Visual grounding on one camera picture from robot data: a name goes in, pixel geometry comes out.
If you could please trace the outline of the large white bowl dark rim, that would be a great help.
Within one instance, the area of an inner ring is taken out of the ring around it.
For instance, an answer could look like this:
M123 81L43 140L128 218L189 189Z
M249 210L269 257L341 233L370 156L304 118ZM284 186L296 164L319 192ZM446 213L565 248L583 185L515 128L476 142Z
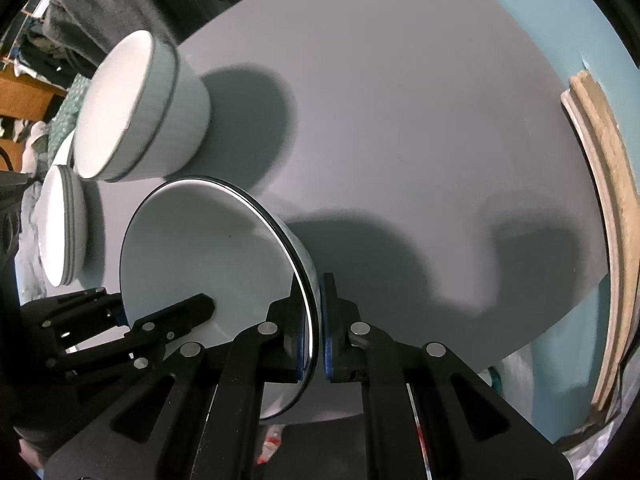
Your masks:
M260 212L262 221L268 226L270 232L276 237L278 243L285 252L288 262L300 289L303 292L305 321L309 335L308 344L316 346L319 343L320 334L320 285L316 266L311 255L302 241L293 231L275 214L268 209Z

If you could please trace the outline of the wooden boards at wall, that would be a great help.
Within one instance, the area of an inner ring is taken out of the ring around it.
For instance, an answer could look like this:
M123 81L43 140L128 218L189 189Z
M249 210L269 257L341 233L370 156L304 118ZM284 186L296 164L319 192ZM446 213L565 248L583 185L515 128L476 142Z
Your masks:
M589 70L570 77L561 103L597 189L608 251L608 329L591 400L592 407L602 411L610 403L638 322L639 194L612 107Z

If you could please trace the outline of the wooden wardrobe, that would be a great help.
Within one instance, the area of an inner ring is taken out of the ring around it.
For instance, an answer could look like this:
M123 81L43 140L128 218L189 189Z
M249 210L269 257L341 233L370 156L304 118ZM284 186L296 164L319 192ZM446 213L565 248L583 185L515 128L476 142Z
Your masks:
M47 162L49 126L66 91L1 64L1 170L34 176Z

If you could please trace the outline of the ribbed white bowl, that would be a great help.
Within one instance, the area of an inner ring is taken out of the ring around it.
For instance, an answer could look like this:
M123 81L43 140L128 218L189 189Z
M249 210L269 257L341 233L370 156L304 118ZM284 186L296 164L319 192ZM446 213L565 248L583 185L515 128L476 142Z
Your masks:
M186 166L212 116L209 93L178 51L160 42L122 148L129 167L119 181L168 177Z
M177 74L175 48L146 30L116 44L78 117L74 159L83 179L116 181L134 168L160 130Z

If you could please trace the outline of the green checkered cloth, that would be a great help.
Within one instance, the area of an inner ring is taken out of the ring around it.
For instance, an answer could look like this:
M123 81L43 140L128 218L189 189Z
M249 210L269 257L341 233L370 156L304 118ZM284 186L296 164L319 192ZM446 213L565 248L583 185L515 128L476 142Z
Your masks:
M47 124L48 156L53 159L62 143L77 125L78 116L85 101L91 80L78 74L70 86L58 112Z

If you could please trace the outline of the white plate dark rim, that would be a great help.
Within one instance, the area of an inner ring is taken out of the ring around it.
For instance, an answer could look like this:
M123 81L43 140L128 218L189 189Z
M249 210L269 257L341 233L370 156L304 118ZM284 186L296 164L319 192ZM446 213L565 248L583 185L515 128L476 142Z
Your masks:
M270 304L288 297L296 281L285 252L260 212L266 207L237 186L212 178L181 178L146 196L132 216L119 258L119 285L127 318L140 318L197 294L215 312L169 344L226 344L264 322ZM262 418L278 417L300 399L314 376L319 344L310 346L304 318L302 376L294 384L265 386Z

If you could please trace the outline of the white shallow plate top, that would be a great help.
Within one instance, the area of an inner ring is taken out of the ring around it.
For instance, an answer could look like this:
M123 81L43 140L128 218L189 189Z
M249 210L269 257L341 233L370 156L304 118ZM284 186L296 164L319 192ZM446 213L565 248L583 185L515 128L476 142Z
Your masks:
M66 255L66 221L64 212L63 182L53 165L43 181L40 201L38 203L38 248L44 274L54 286L62 284L65 271Z

